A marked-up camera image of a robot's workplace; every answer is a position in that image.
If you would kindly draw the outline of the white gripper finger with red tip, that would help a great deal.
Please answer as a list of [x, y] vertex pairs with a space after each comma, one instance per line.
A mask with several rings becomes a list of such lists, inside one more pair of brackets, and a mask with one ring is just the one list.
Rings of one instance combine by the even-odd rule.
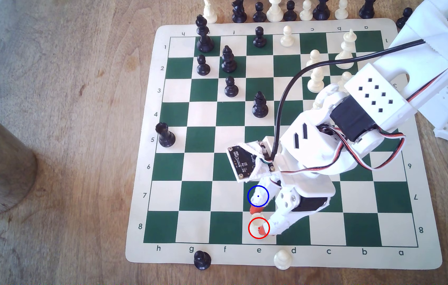
[[280, 181], [258, 181], [257, 185], [248, 191], [248, 202], [251, 204], [250, 214], [262, 212], [281, 188]]
[[300, 195], [295, 189], [282, 189], [275, 198], [276, 211], [267, 222], [259, 226], [260, 237], [281, 234], [297, 221], [293, 209], [300, 204]]

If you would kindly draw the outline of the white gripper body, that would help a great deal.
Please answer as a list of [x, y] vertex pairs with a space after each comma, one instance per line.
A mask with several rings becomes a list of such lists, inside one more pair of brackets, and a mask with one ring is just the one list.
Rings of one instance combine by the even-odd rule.
[[330, 176], [357, 165], [328, 111], [302, 112], [281, 136], [280, 146], [274, 160], [282, 185], [276, 212], [321, 211], [336, 191]]

